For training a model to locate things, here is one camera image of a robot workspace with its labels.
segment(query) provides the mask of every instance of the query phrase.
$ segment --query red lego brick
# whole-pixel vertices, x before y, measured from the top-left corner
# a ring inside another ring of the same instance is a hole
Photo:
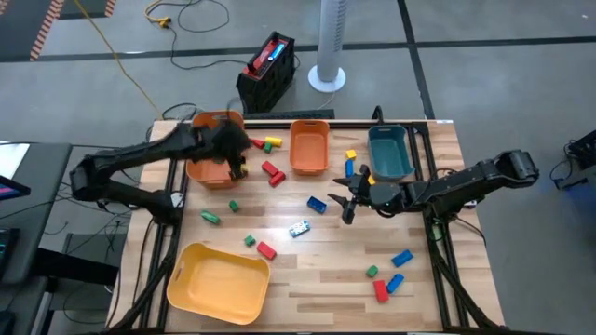
[[[261,140],[255,140],[255,139],[250,139],[252,144],[254,144],[255,147],[259,148],[259,149],[263,149],[264,148],[264,141]]]
[[[376,293],[376,299],[378,302],[386,302],[389,300],[389,293],[385,286],[385,280],[375,280],[372,282],[374,285],[374,292]]]
[[[269,185],[271,185],[271,187],[276,187],[285,179],[286,174],[281,171],[278,171],[278,173],[276,173],[276,175],[271,177],[271,179],[269,180]]]
[[[263,256],[265,256],[269,260],[273,260],[278,254],[275,250],[273,250],[273,248],[269,247],[264,242],[259,243],[259,245],[257,246],[257,250],[261,252]]]
[[[261,165],[261,168],[263,168],[263,171],[267,172],[271,177],[275,176],[276,173],[279,172],[277,167],[267,161],[264,161],[264,163]]]

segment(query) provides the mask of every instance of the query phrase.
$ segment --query plastic bin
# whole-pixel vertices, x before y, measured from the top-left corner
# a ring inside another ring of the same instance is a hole
[[[380,126],[369,129],[372,174],[378,181],[399,180],[414,172],[404,140],[406,129],[402,126],[385,126],[379,106],[374,110],[374,115],[379,118]]]
[[[329,124],[297,120],[290,126],[290,166],[299,175],[318,175],[329,166]]]
[[[176,261],[168,283],[168,301],[188,312],[248,325],[261,313],[269,276],[264,260],[195,243]]]
[[[193,119],[194,126],[215,127],[222,118],[226,118],[227,111],[203,112]],[[244,128],[244,119],[236,111],[229,112],[230,119]],[[216,162],[213,160],[202,160],[196,163],[186,161],[186,174],[194,181],[200,182],[210,189],[230,188],[237,185],[230,178],[230,166],[227,162]]]

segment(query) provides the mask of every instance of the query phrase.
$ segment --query orange plastic bin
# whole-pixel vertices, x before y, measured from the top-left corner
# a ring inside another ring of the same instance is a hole
[[[297,120],[290,127],[290,166],[299,175],[318,175],[329,166],[329,124]]]
[[[193,119],[194,126],[215,127],[218,122],[226,118],[227,111],[203,112]],[[230,119],[244,128],[244,119],[236,111],[229,112]],[[202,160],[193,163],[186,161],[186,174],[194,181],[200,182],[210,189],[230,188],[236,185],[230,178],[230,165],[227,162],[215,162],[213,160]]]
[[[248,325],[261,313],[269,276],[264,260],[195,243],[176,261],[168,283],[168,301],[188,312]]]

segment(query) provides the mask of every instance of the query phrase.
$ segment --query yellow plastic bin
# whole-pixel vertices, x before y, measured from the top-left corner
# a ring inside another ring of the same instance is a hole
[[[168,301],[179,309],[248,325],[263,308],[269,265],[200,243],[186,247],[168,284]]]

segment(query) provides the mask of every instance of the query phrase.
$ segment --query blue lego brick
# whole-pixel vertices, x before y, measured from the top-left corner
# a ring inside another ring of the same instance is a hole
[[[398,256],[391,259],[391,261],[393,261],[395,266],[400,267],[403,264],[405,264],[407,261],[411,260],[412,258],[413,258],[412,252],[410,252],[410,250],[408,250],[408,249],[405,249]]]
[[[327,204],[316,199],[316,197],[314,197],[314,196],[311,196],[310,198],[308,198],[306,205],[321,214],[323,214],[325,212],[325,209],[327,209]]]
[[[354,161],[348,159],[345,161],[345,177],[350,178],[354,175]]]
[[[394,275],[393,278],[391,278],[391,281],[389,282],[389,284],[387,284],[387,292],[389,294],[393,294],[393,292],[395,292],[395,290],[398,289],[398,287],[400,286],[403,279],[404,279],[403,275],[400,275],[400,274]]]
[[[298,223],[293,224],[290,227],[290,235],[291,237],[297,237],[302,235],[310,230],[310,223],[306,220],[302,220]]]

